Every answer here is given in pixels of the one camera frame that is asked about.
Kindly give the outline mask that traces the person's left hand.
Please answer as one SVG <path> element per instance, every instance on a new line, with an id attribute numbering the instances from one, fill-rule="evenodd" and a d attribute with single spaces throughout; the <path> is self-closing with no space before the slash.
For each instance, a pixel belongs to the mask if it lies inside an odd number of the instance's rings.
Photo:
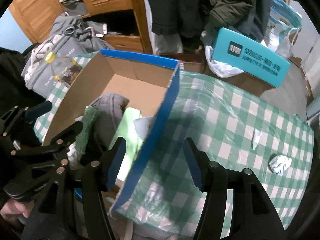
<path id="1" fill-rule="evenodd" d="M 34 207 L 34 201 L 28 203 L 19 203 L 14 199 L 9 199 L 1 208 L 2 218 L 11 225 L 19 226 L 19 217 L 28 218 Z"/>

